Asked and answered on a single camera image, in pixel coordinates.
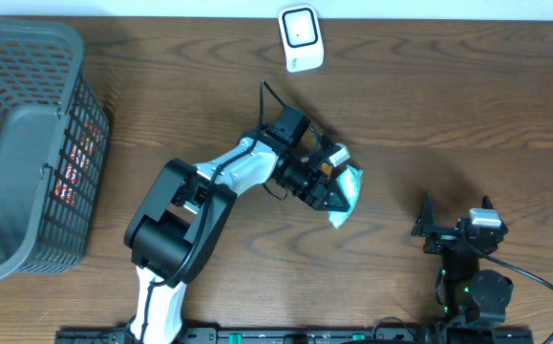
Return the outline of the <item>mint wet wipes pack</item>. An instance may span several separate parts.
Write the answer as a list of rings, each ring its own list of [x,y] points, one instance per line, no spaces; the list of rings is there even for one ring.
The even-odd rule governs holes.
[[[343,191],[350,208],[347,211],[329,211],[329,221],[339,229],[354,211],[361,193],[363,171],[347,165],[344,171],[336,178],[336,183]]]

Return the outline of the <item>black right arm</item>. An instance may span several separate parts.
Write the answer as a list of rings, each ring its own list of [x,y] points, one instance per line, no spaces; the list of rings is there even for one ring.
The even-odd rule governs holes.
[[[463,326],[505,320],[513,283],[492,269],[482,269],[479,260],[496,251],[507,233],[508,227],[488,197],[455,226],[437,225],[431,198],[423,197],[411,234],[425,239],[424,253],[441,257],[439,303],[449,319],[457,319]]]

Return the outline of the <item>red chocolate wafer pack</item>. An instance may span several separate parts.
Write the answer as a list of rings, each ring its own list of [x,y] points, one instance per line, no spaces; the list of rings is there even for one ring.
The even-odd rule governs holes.
[[[64,179],[58,179],[54,188],[54,195],[72,207],[75,207],[77,197],[73,187],[81,186],[83,174],[89,171],[91,159],[95,156],[97,145],[102,139],[101,131],[93,124],[85,121],[83,127],[86,132],[79,132],[81,145],[72,146],[69,152],[72,162],[66,163]]]

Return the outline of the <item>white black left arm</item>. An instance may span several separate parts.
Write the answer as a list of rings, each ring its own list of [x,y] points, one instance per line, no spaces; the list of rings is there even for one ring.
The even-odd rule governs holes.
[[[128,330],[131,343],[171,343],[181,327],[187,286],[206,265],[238,197],[275,181],[317,211],[351,209],[328,173],[350,157],[348,148],[318,135],[304,157],[296,147],[312,127],[287,106],[273,124],[241,134],[237,145],[211,161],[169,161],[160,171],[124,234],[139,281],[138,310]]]

